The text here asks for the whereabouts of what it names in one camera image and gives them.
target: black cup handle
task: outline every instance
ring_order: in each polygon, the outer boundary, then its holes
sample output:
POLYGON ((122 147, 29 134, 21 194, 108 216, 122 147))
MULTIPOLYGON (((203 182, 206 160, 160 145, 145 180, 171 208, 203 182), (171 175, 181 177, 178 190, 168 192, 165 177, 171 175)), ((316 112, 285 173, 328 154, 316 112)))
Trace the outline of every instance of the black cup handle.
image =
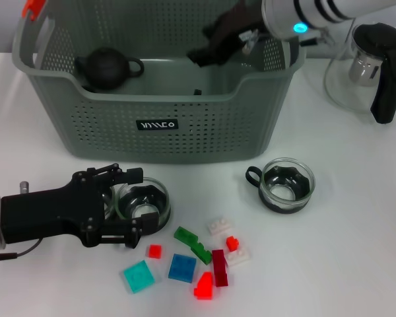
POLYGON ((132 62, 138 64, 139 68, 140 68, 138 71, 131 71, 129 73, 129 77, 138 77, 138 76, 141 76, 144 73, 145 66, 144 66, 143 61, 141 61, 140 59, 134 58, 134 57, 126 57, 126 60, 128 62, 132 61, 132 62))
POLYGON ((396 112, 396 51, 385 52, 381 65, 380 82, 371 112, 380 124, 393 121, 396 112))
POLYGON ((251 183, 251 185, 254 185, 256 188, 259 188, 259 183, 261 182, 261 178, 263 177, 262 171, 255 166, 251 166, 248 168, 245 174, 246 180, 251 183), (258 180, 256 180, 254 177, 251 176, 251 173, 254 173, 258 176, 258 180))

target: glass teapot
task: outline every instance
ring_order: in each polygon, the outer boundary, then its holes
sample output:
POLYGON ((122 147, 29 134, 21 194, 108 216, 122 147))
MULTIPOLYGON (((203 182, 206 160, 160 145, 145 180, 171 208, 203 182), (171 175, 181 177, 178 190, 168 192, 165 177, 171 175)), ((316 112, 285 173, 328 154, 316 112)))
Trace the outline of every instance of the glass teapot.
POLYGON ((396 28, 384 24, 354 27, 324 77, 324 88, 337 105, 372 113, 378 123, 393 121, 396 111, 396 28))

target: black teapot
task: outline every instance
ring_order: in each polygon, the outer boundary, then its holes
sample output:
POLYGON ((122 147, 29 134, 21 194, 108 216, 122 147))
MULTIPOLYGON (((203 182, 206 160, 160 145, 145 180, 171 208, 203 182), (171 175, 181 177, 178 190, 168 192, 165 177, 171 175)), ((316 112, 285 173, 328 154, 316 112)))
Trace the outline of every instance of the black teapot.
POLYGON ((88 57, 77 57, 75 66, 85 76, 92 88, 112 90, 120 87, 128 78, 138 77, 144 73, 144 63, 134 57, 125 57, 122 53, 112 48, 100 48, 88 57), (140 67, 132 71, 129 62, 133 61, 140 67))

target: black teapot handle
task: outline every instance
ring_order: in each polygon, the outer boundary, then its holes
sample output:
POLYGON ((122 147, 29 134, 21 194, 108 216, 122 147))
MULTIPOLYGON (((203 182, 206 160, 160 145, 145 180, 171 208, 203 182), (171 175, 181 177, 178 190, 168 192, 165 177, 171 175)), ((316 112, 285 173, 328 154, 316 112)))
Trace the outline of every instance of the black teapot handle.
POLYGON ((380 82, 371 113, 380 124, 393 121, 396 112, 396 50, 385 52, 381 65, 380 82))
POLYGON ((128 62, 132 61, 132 62, 138 64, 139 68, 140 68, 138 71, 130 71, 129 74, 128 74, 128 77, 138 77, 138 76, 141 76, 144 73, 145 66, 144 66, 144 63, 140 59, 137 59, 137 58, 134 58, 134 57, 126 57, 126 60, 128 62))

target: toy block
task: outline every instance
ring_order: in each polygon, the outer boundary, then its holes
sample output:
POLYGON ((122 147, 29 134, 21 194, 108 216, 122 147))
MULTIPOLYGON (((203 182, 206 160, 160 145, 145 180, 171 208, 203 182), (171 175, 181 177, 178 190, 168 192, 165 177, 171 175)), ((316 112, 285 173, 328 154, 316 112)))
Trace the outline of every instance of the toy block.
POLYGON ((141 261, 126 269, 123 271, 123 275, 134 294, 155 283, 154 277, 145 261, 141 261))
POLYGON ((198 236, 182 227, 179 227, 176 230, 176 232, 174 233, 174 237, 189 247, 192 247, 196 245, 196 243, 198 243, 198 236))
POLYGON ((213 250, 214 273, 226 273, 226 259, 223 250, 213 250))
POLYGON ((170 266, 169 279, 177 279, 186 283, 192 283, 193 272, 197 259, 189 256, 173 255, 172 265, 170 266))
POLYGON ((228 253, 226 256, 226 263, 228 267, 238 265, 242 262, 250 260, 249 252, 245 248, 240 248, 236 251, 228 253))
POLYGON ((210 223, 208 225, 208 228, 210 230, 210 233, 212 236, 222 233, 223 231, 226 231, 230 228, 232 228, 232 225, 227 221, 225 218, 220 218, 217 221, 214 221, 213 223, 210 223))
POLYGON ((229 251, 231 252, 236 251, 239 248, 239 241, 233 236, 229 236, 226 239, 226 244, 227 247, 229 248, 229 251))
POLYGON ((205 265, 211 262, 212 255, 210 251, 206 251, 202 243, 196 243, 191 247, 191 251, 202 261, 205 265))
POLYGON ((227 273, 215 273, 214 277, 216 278, 216 287, 229 286, 227 281, 227 273))
POLYGON ((226 259, 223 250, 213 250, 213 267, 216 287, 228 286, 226 259))
POLYGON ((211 272, 204 272, 193 294, 197 299, 213 299, 213 277, 211 272))
POLYGON ((161 259, 162 247, 159 244, 151 244, 148 251, 148 257, 153 259, 161 259))

